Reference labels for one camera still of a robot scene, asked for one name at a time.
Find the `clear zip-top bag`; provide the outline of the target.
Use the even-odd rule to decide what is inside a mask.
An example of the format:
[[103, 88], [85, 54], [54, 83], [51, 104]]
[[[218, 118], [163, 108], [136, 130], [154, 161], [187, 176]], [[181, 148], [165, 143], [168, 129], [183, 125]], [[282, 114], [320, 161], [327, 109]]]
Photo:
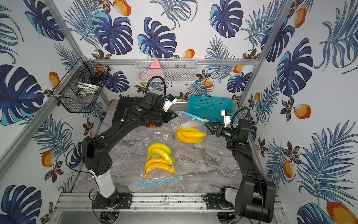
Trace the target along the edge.
[[179, 129], [179, 128], [182, 128], [182, 129], [195, 128], [195, 129], [199, 130], [200, 132], [205, 133], [206, 135], [208, 134], [208, 130], [205, 127], [205, 123], [208, 122], [207, 119], [197, 117], [195, 115], [192, 115], [192, 114], [184, 112], [184, 111], [178, 111], [178, 112], [176, 112], [176, 114], [178, 115], [178, 117], [171, 120], [169, 122], [169, 124], [171, 125], [171, 128], [174, 131], [174, 136], [176, 137], [176, 139], [178, 141], [180, 141], [177, 138], [177, 129]]
[[175, 159], [173, 129], [139, 127], [123, 138], [122, 170], [117, 181], [130, 189], [183, 180]]

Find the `yellow banana bunch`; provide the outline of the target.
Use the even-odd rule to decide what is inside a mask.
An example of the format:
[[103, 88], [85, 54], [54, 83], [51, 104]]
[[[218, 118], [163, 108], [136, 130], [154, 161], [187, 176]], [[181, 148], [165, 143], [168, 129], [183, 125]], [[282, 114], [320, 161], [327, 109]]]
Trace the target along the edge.
[[147, 151], [148, 156], [145, 163], [144, 179], [147, 179], [149, 173], [155, 169], [165, 170], [172, 174], [177, 173], [174, 168], [175, 159], [169, 146], [155, 143]]
[[204, 137], [206, 134], [195, 128], [177, 129], [177, 138], [184, 143], [199, 144], [203, 142]]

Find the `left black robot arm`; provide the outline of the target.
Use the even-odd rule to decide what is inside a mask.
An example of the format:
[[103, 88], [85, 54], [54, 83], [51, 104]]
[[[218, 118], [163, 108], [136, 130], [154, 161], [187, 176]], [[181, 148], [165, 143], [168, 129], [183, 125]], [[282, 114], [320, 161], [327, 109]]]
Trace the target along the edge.
[[127, 134], [138, 127], [160, 127], [177, 117], [170, 107], [177, 99], [169, 94], [160, 96], [147, 93], [139, 105], [126, 107], [122, 119], [94, 138], [87, 137], [82, 146], [82, 161], [93, 174], [101, 197], [109, 199], [117, 195], [110, 169], [109, 152]]

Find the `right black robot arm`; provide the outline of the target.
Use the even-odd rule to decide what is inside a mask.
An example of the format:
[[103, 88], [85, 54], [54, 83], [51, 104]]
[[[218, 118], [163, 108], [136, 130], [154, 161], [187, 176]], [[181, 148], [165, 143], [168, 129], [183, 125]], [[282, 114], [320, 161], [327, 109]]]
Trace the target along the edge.
[[276, 187], [259, 171], [248, 140], [251, 129], [250, 109], [244, 107], [232, 114], [221, 112], [223, 123], [207, 122], [212, 135], [225, 138], [227, 149], [239, 165], [242, 180], [238, 188], [224, 186], [218, 202], [223, 209], [234, 208], [235, 215], [270, 223], [274, 215]]

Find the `yellow banana bunch on table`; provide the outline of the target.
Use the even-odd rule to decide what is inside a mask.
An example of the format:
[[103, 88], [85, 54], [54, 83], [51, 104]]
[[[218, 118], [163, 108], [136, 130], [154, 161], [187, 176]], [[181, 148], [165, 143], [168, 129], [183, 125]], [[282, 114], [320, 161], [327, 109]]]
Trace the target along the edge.
[[149, 173], [155, 169], [165, 170], [172, 174], [177, 173], [174, 168], [175, 159], [169, 146], [155, 143], [147, 151], [148, 156], [145, 163], [144, 179], [147, 179]]

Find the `clear zip-top bag on table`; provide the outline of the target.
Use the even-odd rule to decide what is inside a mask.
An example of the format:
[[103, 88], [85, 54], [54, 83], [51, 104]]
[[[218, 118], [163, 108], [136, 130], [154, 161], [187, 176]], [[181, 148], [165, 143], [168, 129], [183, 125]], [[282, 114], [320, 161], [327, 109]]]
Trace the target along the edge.
[[173, 129], [139, 127], [123, 138], [122, 170], [117, 181], [130, 189], [183, 180], [175, 159]]

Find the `teal plastic basket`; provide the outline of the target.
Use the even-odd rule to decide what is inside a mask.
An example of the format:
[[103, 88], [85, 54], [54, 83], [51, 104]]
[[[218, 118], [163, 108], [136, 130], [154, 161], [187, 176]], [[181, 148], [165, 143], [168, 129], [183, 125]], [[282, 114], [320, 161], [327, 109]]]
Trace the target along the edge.
[[222, 111], [235, 112], [235, 106], [231, 99], [217, 97], [191, 96], [189, 97], [187, 112], [197, 117], [207, 119], [210, 122], [224, 122]]

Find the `pink triangular item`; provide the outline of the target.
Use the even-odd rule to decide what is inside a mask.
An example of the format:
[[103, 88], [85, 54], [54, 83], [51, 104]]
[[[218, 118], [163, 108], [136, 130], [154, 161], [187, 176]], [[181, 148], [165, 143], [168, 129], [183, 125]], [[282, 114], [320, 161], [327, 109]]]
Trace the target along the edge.
[[154, 76], [165, 78], [162, 67], [160, 65], [160, 61], [158, 59], [155, 59], [151, 64], [150, 68], [147, 69], [145, 72], [145, 78], [147, 80], [151, 79]]

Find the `black plastic tool case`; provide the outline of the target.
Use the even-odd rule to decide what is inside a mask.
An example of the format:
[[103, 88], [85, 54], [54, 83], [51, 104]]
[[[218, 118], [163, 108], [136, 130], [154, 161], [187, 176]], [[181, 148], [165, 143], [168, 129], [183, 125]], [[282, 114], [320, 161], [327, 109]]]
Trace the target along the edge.
[[161, 126], [141, 126], [141, 115], [143, 111], [141, 104], [144, 97], [128, 97], [118, 101], [114, 116], [112, 118], [112, 126], [119, 126], [120, 123], [129, 124], [131, 122], [139, 123], [139, 127], [161, 127]]

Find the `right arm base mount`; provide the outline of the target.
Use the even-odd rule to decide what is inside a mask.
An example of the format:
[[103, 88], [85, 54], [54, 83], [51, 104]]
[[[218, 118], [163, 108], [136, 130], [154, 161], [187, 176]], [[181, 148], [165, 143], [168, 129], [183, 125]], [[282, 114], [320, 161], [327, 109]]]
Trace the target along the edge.
[[235, 207], [228, 202], [222, 193], [207, 193], [203, 197], [208, 210], [234, 210]]

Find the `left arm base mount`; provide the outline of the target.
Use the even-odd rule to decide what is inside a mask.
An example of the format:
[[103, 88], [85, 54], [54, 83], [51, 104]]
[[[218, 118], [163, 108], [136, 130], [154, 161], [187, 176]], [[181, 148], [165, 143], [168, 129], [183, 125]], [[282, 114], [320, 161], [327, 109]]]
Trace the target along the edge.
[[100, 194], [97, 194], [93, 201], [94, 209], [125, 209], [128, 210], [131, 207], [133, 194], [131, 193], [118, 193], [114, 192], [109, 198], [105, 198]]

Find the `aluminium front rail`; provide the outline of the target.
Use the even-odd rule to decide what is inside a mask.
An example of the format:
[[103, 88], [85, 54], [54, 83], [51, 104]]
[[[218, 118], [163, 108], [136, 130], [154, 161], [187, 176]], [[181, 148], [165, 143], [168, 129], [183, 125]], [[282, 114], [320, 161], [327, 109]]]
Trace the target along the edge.
[[57, 211], [124, 212], [234, 212], [219, 205], [218, 193], [121, 193], [120, 205], [108, 209], [90, 200], [88, 193], [63, 193]]

